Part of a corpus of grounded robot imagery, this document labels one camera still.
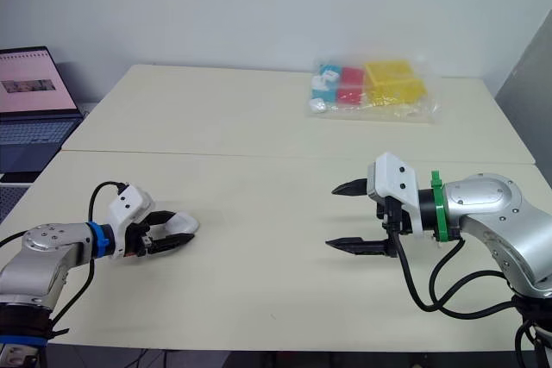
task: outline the laptop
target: laptop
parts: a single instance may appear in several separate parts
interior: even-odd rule
[[[0,172],[41,172],[82,120],[46,47],[0,50]]]

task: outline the laptop screen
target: laptop screen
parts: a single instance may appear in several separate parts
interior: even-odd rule
[[[0,51],[0,113],[59,109],[77,106],[45,47]]]

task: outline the plastic bag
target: plastic bag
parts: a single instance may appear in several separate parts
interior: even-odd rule
[[[324,62],[310,82],[309,111],[323,118],[432,122],[437,108],[431,76],[405,59]]]

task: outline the cyan block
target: cyan block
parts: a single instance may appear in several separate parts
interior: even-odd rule
[[[328,73],[324,75],[325,72],[333,72],[331,75],[333,75],[333,77],[335,78],[328,76]],[[312,97],[322,98],[327,103],[334,103],[335,101],[337,101],[337,88],[339,86],[341,75],[342,68],[338,65],[320,65],[318,75],[315,78],[317,78],[318,80],[322,80],[325,88],[313,88]]]
[[[337,100],[337,86],[328,90],[312,90],[313,98],[322,98],[326,103],[334,103]]]

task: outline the blue ring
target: blue ring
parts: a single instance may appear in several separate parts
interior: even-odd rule
[[[47,340],[39,336],[0,335],[0,344],[46,346]]]
[[[88,225],[94,230],[96,234],[96,246],[97,246],[97,258],[105,256],[105,247],[110,245],[110,240],[105,238],[104,230],[102,227],[94,221],[88,221]]]

